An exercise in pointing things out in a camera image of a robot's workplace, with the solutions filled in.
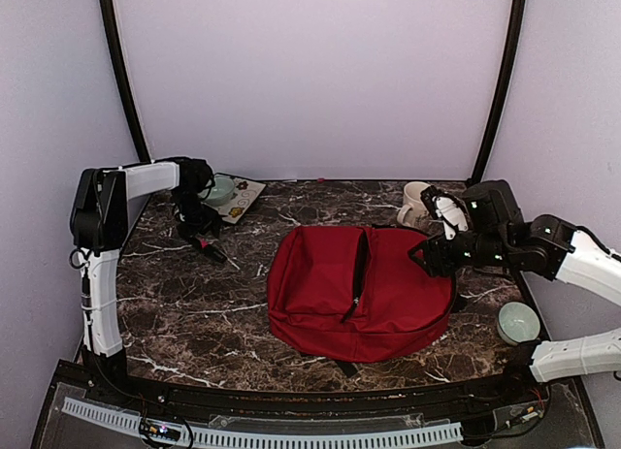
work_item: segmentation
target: bowl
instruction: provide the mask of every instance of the bowl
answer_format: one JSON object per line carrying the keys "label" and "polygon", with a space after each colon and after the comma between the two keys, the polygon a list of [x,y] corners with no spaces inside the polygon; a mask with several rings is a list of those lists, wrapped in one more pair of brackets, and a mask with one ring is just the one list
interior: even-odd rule
{"label": "bowl", "polygon": [[503,305],[496,322],[498,334],[509,345],[537,339],[541,324],[535,311],[520,302]]}
{"label": "bowl", "polygon": [[216,176],[213,178],[213,187],[205,189],[198,194],[198,198],[209,207],[220,207],[233,197],[235,182],[229,176]]}

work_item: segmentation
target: red bag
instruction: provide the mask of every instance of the red bag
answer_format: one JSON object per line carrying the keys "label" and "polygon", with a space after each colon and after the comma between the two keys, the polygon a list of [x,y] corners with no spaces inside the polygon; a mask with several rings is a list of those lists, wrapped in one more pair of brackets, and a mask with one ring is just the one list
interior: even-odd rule
{"label": "red bag", "polygon": [[306,354],[371,363],[441,336],[454,278],[429,277],[408,257],[426,237],[410,229],[301,226],[268,276],[274,336]]}

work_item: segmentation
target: white wall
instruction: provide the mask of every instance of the white wall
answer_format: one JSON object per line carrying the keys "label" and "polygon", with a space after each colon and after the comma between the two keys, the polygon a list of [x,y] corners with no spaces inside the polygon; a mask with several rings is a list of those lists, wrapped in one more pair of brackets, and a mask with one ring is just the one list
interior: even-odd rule
{"label": "white wall", "polygon": [[[550,212],[621,249],[621,0],[528,0],[486,178],[506,178],[529,219]],[[554,338],[621,327],[621,307],[529,277]],[[621,383],[585,379],[606,447],[621,447]]]}
{"label": "white wall", "polygon": [[81,334],[80,174],[136,156],[98,0],[0,0],[0,66],[0,446],[21,449]]}
{"label": "white wall", "polygon": [[116,0],[156,157],[257,178],[470,176],[511,0]]}

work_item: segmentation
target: marble table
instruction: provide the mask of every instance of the marble table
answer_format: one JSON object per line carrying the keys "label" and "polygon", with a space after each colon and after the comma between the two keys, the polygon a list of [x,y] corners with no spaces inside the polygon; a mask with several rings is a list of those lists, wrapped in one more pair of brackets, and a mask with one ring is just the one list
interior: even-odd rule
{"label": "marble table", "polygon": [[[439,384],[502,372],[511,352],[496,315],[522,295],[506,276],[463,269],[466,308],[445,334],[413,355],[359,365],[347,378],[336,364],[303,357],[269,331],[265,285],[282,238],[299,224],[395,224],[404,182],[268,182],[219,243],[233,263],[218,265],[179,239],[166,193],[154,195],[119,262],[119,325],[129,372],[167,382],[224,389],[332,392]],[[459,193],[459,182],[437,186]],[[422,219],[420,229],[441,230]]]}

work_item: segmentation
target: mug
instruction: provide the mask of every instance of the mug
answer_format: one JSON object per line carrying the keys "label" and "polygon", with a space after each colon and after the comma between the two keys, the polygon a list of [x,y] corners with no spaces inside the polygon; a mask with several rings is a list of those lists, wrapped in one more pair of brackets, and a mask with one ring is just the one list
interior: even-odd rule
{"label": "mug", "polygon": [[402,226],[413,228],[416,218],[424,215],[427,209],[420,200],[420,193],[429,187],[427,182],[415,180],[404,187],[404,205],[397,213],[397,222]]}

